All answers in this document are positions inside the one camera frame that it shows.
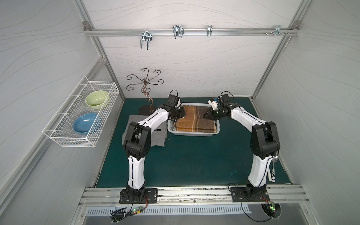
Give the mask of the brown plaid scarf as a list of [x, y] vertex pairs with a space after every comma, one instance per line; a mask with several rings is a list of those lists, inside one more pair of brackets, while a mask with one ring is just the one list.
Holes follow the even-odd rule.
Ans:
[[205, 119], [203, 116], [211, 109], [208, 106], [184, 106], [185, 117], [175, 122], [175, 131], [191, 133], [216, 133], [214, 120]]

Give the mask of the grey scarf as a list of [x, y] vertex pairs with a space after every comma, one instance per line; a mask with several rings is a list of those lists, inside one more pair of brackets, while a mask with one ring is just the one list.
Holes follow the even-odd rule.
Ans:
[[[127, 122], [127, 126], [125, 129], [125, 132], [122, 135], [122, 145], [124, 145], [125, 143], [125, 137], [128, 131], [128, 127], [130, 125], [131, 122], [140, 122], [144, 119], [146, 119], [147, 116], [145, 115], [130, 115], [128, 118], [128, 122]], [[167, 138], [167, 121], [161, 123], [155, 131], [152, 132], [151, 134], [151, 147], [153, 146], [160, 146], [160, 147], [165, 147], [165, 141]]]

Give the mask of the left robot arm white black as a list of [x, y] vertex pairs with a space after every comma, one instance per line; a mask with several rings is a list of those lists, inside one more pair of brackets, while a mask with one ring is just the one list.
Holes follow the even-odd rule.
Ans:
[[181, 103], [165, 103], [154, 113], [139, 122], [131, 122], [124, 140], [124, 149], [129, 162], [127, 192], [135, 198], [142, 198], [145, 190], [144, 163], [151, 148], [152, 132], [162, 123], [185, 117]]

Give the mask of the white plastic perforated basket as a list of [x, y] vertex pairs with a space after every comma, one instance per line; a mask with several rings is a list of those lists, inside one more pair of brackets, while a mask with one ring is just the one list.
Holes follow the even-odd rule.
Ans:
[[[201, 103], [182, 103], [182, 107], [184, 106], [206, 106], [206, 107], [210, 107], [211, 106], [209, 104], [201, 104]], [[191, 133], [191, 132], [179, 132], [179, 131], [175, 131], [175, 123], [176, 123], [177, 120], [175, 121], [172, 121], [172, 120], [169, 120], [168, 123], [167, 123], [167, 129], [170, 133], [173, 133], [174, 135], [178, 135], [178, 136], [197, 136], [197, 137], [210, 137], [210, 136], [213, 136], [213, 135], [217, 135], [219, 132], [220, 132], [220, 122], [219, 120], [215, 121], [215, 125], [216, 125], [216, 128], [217, 128], [217, 132], [216, 133], [212, 133], [212, 134], [209, 134], [209, 133]]]

